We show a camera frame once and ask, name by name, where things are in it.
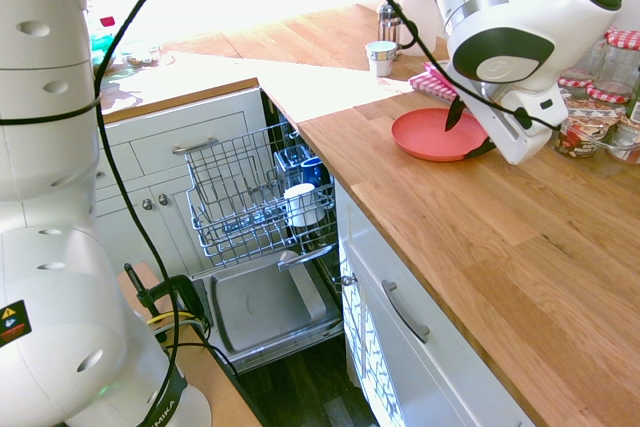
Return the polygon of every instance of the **cabinet handle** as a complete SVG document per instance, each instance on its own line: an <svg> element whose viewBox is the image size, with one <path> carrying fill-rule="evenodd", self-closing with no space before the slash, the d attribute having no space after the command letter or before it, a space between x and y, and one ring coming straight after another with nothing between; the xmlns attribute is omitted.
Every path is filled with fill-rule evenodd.
<svg viewBox="0 0 640 427"><path fill-rule="evenodd" d="M418 340L423 344L426 344L431 330L426 325L420 325L415 321L413 317L407 312L407 310L402 306L402 304L395 298L395 290L398 288L395 282L389 282L387 280L382 281L382 288L384 289L384 293L387 294L387 298L389 302L391 302L391 306L393 310L400 316L404 325L409 327L409 330L413 332L413 334L418 337Z"/></svg>
<svg viewBox="0 0 640 427"><path fill-rule="evenodd" d="M219 144L219 143L220 143L220 141L218 139L209 139L206 142L202 142L201 144L192 145L190 147L176 147L171 152L174 155L190 154L191 152L195 152L197 150L202 150L202 149L205 149L207 147L212 147L212 146L214 146L216 144Z"/></svg>

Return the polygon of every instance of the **blue cup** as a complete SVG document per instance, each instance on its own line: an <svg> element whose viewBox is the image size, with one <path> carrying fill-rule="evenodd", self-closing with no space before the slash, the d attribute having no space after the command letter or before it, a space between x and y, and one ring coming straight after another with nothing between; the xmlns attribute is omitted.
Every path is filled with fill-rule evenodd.
<svg viewBox="0 0 640 427"><path fill-rule="evenodd" d="M313 184L321 187L331 183L329 171L318 157L312 157L300 164L302 169L302 181L304 183Z"/></svg>

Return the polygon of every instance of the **white cup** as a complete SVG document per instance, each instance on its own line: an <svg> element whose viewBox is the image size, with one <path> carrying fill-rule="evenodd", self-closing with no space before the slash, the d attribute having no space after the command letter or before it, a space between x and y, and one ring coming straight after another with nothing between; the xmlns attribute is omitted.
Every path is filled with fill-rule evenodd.
<svg viewBox="0 0 640 427"><path fill-rule="evenodd" d="M284 191L287 202L287 224L292 227L306 227L320 222L326 212L318 205L318 198L313 193L313 184L298 184Z"/></svg>
<svg viewBox="0 0 640 427"><path fill-rule="evenodd" d="M376 77L391 74L391 64L396 56L398 46L390 40L376 40L366 45L369 71Z"/></svg>

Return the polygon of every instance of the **silver handle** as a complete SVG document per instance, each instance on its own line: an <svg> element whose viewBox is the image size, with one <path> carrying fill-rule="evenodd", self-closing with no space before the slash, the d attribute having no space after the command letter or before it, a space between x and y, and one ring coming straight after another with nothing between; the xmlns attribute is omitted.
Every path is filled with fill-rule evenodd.
<svg viewBox="0 0 640 427"><path fill-rule="evenodd" d="M346 287L355 284L358 282L358 279L355 275L343 275L340 277L340 283Z"/></svg>
<svg viewBox="0 0 640 427"><path fill-rule="evenodd" d="M384 293L387 294L387 298L389 302L391 302L391 306L393 310L400 316L404 325L406 325L413 334L418 337L418 340L423 344L426 344L431 330L426 325L420 325L415 321L413 317L407 312L407 310L402 306L398 299L395 298L394 291L398 288L395 282L389 282L387 280L382 281L382 288L384 289Z"/></svg>
<svg viewBox="0 0 640 427"><path fill-rule="evenodd" d="M303 262L308 262L309 260L313 260L316 257L320 257L321 255L324 255L327 252L329 252L331 249L333 249L333 244L326 245L318 250L314 250L304 255L297 255L292 253L293 254L292 257L285 256L283 260L278 262L278 269L280 269L280 272L284 272L285 270L290 269L294 265L298 265Z"/></svg>
<svg viewBox="0 0 640 427"><path fill-rule="evenodd" d="M197 150L202 150L207 147L211 147L213 145L219 144L220 141L218 139L209 139L206 142L202 142L201 144L192 145L190 147L176 147L171 152L174 155L184 155L190 154L191 152L195 152Z"/></svg>

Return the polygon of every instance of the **checkered cloth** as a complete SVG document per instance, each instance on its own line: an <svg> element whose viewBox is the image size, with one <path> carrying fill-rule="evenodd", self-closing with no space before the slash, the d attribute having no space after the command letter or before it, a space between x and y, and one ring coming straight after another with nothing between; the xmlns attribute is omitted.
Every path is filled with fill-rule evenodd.
<svg viewBox="0 0 640 427"><path fill-rule="evenodd" d="M442 75L432 66L430 63L425 63L425 72L415 75L409 79L409 84L414 90L418 92L435 95L441 99L453 102L456 98L456 91L453 90L446 79L442 78Z"/></svg>
<svg viewBox="0 0 640 427"><path fill-rule="evenodd" d="M640 50L640 31L610 28L606 34L607 43L627 50Z"/></svg>
<svg viewBox="0 0 640 427"><path fill-rule="evenodd" d="M592 82L587 84L587 95L593 97L596 100L602 100L603 102L611 102L612 104L626 104L629 102L630 97L625 95L615 95L603 92L595 88Z"/></svg>

